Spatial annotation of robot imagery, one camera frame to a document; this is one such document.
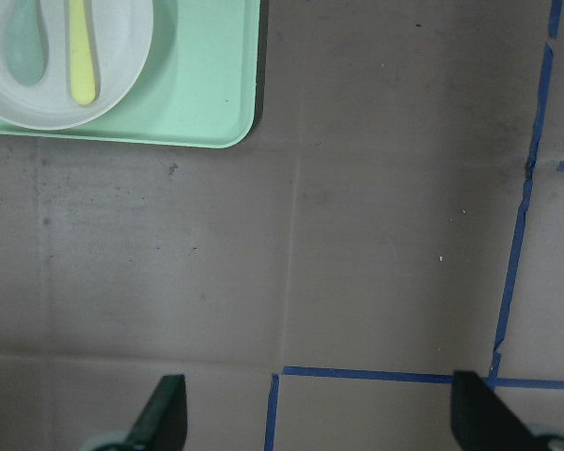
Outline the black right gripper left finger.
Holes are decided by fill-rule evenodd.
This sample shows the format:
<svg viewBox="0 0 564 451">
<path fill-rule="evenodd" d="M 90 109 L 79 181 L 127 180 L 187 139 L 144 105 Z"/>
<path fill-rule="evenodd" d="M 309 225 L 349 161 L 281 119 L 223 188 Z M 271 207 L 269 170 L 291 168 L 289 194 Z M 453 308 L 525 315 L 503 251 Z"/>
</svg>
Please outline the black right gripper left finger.
<svg viewBox="0 0 564 451">
<path fill-rule="evenodd" d="M 161 377 L 123 442 L 124 450 L 182 450 L 188 433 L 185 377 Z"/>
</svg>

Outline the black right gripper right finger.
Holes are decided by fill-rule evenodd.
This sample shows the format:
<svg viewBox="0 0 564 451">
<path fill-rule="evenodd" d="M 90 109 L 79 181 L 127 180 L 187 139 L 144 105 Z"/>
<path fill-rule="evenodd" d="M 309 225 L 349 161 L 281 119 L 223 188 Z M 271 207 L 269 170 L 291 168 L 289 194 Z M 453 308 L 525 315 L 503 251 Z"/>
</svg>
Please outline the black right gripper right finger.
<svg viewBox="0 0 564 451">
<path fill-rule="evenodd" d="M 451 383 L 451 432 L 461 450 L 564 450 L 564 435 L 535 433 L 473 371 Z"/>
</svg>

